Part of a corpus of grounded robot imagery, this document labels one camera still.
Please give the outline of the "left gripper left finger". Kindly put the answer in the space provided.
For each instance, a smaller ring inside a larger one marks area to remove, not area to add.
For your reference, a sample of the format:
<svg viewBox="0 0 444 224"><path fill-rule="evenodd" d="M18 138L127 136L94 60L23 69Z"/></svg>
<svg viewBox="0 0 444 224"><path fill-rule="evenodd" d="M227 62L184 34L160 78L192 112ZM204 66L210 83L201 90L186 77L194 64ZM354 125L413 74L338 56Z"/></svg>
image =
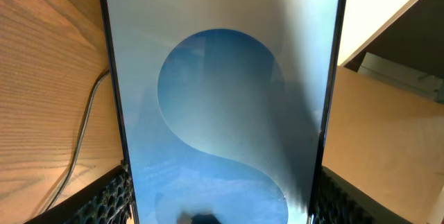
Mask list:
<svg viewBox="0 0 444 224"><path fill-rule="evenodd" d="M26 224L125 224L133 205L128 165L119 165Z"/></svg>

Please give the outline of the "blue Galaxy smartphone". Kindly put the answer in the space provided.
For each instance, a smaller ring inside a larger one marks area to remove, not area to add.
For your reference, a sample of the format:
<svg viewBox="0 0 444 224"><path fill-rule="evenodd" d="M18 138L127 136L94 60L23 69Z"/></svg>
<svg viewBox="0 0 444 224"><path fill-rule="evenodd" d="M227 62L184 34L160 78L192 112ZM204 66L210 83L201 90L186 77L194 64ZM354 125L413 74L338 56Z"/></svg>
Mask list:
<svg viewBox="0 0 444 224"><path fill-rule="evenodd" d="M345 0L100 0L140 223L306 223Z"/></svg>

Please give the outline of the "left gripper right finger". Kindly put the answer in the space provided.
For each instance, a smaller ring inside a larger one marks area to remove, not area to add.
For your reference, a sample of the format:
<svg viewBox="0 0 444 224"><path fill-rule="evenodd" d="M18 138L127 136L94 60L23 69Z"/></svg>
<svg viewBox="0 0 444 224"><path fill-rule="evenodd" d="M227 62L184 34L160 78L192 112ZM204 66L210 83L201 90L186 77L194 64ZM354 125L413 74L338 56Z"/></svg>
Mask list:
<svg viewBox="0 0 444 224"><path fill-rule="evenodd" d="M387 209L325 166L320 174L311 222L314 224L411 224L410 221Z"/></svg>

